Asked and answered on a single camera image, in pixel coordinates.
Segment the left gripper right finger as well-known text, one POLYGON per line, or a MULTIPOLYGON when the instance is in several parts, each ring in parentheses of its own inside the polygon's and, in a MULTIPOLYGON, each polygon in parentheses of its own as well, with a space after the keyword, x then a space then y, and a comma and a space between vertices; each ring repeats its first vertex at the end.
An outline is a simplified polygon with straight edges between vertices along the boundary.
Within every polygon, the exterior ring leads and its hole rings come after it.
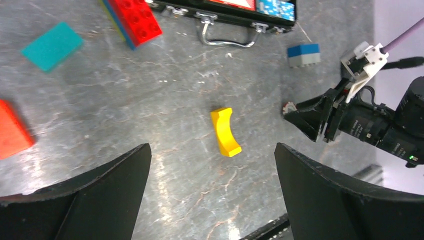
POLYGON ((296 240, 421 240, 424 197, 371 184, 278 143, 276 168, 296 240))

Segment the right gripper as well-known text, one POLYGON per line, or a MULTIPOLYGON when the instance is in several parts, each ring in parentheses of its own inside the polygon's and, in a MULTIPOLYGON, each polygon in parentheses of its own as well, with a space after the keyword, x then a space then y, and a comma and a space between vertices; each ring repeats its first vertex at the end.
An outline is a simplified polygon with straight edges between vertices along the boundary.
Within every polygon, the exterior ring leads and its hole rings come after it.
POLYGON ((407 168, 424 163, 424 78, 414 79, 395 110, 383 103, 364 102, 356 95, 334 110, 339 92, 333 88, 324 94, 295 104, 296 111, 283 114, 311 141, 325 130, 325 138, 344 132, 406 161, 407 168))

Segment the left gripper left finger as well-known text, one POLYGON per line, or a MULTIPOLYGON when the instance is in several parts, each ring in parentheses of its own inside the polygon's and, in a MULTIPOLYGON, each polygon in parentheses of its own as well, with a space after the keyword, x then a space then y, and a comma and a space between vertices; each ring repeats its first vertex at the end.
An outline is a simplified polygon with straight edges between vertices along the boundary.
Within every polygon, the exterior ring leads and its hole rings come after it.
POLYGON ((131 239, 151 160, 151 147, 144 143, 34 193, 1 197, 1 239, 131 239))

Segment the red 100 poker chip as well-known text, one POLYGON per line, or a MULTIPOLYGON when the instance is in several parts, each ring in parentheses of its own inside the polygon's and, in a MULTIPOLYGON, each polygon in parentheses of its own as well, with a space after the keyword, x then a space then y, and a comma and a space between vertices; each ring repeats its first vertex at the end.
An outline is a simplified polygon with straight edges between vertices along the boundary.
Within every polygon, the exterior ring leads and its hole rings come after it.
POLYGON ((282 114, 286 115, 286 114, 288 114, 290 112, 294 112, 296 110, 297 110, 296 105, 292 101, 288 101, 282 107, 282 114))

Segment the black poker chip case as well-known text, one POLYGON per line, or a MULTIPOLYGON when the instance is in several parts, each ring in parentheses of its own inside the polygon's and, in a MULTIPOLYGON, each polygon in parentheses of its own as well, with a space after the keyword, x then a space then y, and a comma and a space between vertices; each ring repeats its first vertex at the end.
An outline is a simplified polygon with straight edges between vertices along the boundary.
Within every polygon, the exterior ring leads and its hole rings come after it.
POLYGON ((153 11, 167 17, 187 17, 202 23, 199 40, 209 46, 250 48, 259 36, 267 33, 285 34, 293 30, 297 20, 295 0, 149 0, 153 11), (252 29, 248 42, 209 39, 208 28, 224 23, 252 29))

